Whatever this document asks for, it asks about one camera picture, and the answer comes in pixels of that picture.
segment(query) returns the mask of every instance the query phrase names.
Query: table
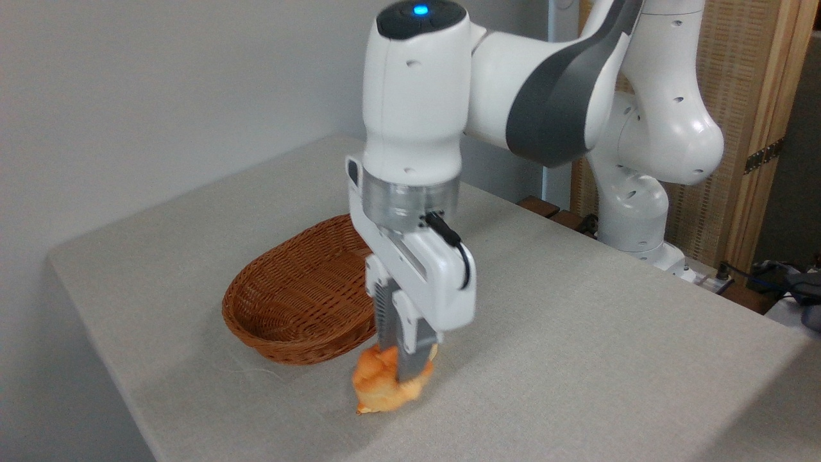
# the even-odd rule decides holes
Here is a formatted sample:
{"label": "table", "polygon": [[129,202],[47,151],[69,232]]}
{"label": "table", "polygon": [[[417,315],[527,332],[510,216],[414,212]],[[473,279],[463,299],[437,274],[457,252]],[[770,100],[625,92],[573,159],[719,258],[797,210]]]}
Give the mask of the table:
{"label": "table", "polygon": [[355,415],[359,352],[271,363],[225,327],[251,260],[346,212],[331,136],[48,260],[161,461],[817,460],[821,343],[463,184],[475,322],[420,400]]}

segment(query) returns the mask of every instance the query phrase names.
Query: croissant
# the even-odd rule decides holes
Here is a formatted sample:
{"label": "croissant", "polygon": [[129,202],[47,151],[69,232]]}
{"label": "croissant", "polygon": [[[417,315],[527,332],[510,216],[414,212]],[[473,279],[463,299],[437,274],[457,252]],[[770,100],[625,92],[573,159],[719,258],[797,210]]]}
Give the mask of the croissant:
{"label": "croissant", "polygon": [[391,347],[379,351],[379,345],[366,349],[360,355],[353,375],[354,390],[359,399],[356,413],[385,412],[399,409],[404,403],[416,400],[433,373],[430,361],[436,355],[437,345],[430,352],[422,373],[409,381],[397,381],[399,350]]}

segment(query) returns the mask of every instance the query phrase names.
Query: black cable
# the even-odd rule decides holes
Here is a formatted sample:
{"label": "black cable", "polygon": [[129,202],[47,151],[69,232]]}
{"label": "black cable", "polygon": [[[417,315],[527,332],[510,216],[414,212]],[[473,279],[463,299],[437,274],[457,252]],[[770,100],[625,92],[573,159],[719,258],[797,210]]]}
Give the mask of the black cable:
{"label": "black cable", "polygon": [[447,245],[455,247],[462,255],[462,261],[465,262],[465,280],[459,290],[464,289],[470,282],[470,260],[467,257],[465,246],[461,243],[461,237],[456,231],[451,229],[451,227],[445,223],[445,220],[442,219],[442,216],[436,212],[428,212],[427,215],[420,218],[424,218],[424,222],[427,223],[436,234],[441,236]]}
{"label": "black cable", "polygon": [[462,260],[465,262],[465,281],[462,283],[462,286],[459,290],[464,289],[467,287],[468,283],[470,282],[470,261],[467,258],[467,252],[465,252],[465,246],[461,243],[456,247],[459,249],[459,253],[462,254]]}
{"label": "black cable", "polygon": [[[746,277],[748,280],[751,280],[751,281],[755,282],[756,284],[763,285],[764,287],[769,287],[771,289],[775,289],[778,292],[782,292],[782,293],[789,292],[789,293],[792,293],[794,295],[800,295],[801,297],[807,297],[809,299],[816,299],[818,297],[817,295],[812,294],[812,293],[806,293],[806,292],[802,292],[800,290],[796,290],[795,285],[798,285],[798,284],[791,285],[790,287],[783,287],[783,286],[778,285],[778,284],[769,283],[765,280],[760,280],[760,279],[756,278],[754,275],[751,275],[750,273],[739,270],[735,266],[730,265],[726,261],[722,261],[721,265],[722,265],[722,267],[725,266],[726,268],[735,271],[739,275],[742,275],[742,276]],[[821,285],[819,285],[819,284],[812,284],[812,283],[804,283],[804,284],[811,285],[813,287],[821,287]]]}

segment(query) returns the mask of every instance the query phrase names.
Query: wicker basket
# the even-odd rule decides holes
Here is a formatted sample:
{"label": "wicker basket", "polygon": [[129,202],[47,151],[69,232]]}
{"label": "wicker basket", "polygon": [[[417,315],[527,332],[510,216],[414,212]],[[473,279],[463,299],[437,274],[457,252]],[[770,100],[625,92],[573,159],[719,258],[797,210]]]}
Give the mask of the wicker basket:
{"label": "wicker basket", "polygon": [[222,318],[244,344],[277,363],[335,358],[375,333],[365,293],[369,254],[349,215],[327,219],[240,271],[222,300]]}

